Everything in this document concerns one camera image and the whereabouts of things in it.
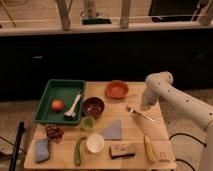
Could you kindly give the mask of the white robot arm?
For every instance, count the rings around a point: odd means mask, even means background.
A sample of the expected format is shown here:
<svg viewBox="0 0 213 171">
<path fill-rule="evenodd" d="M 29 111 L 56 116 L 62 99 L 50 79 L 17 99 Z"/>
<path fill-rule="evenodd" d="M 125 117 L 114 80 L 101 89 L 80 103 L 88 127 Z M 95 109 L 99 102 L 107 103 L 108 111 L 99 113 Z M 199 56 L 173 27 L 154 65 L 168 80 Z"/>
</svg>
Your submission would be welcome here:
<svg viewBox="0 0 213 171">
<path fill-rule="evenodd" d="M 206 132 L 207 146 L 202 151 L 198 171 L 213 171 L 213 106 L 173 87 L 173 76 L 168 71 L 149 74 L 145 84 L 142 108 L 154 106 L 158 98 L 162 97 L 184 111 Z"/>
</svg>

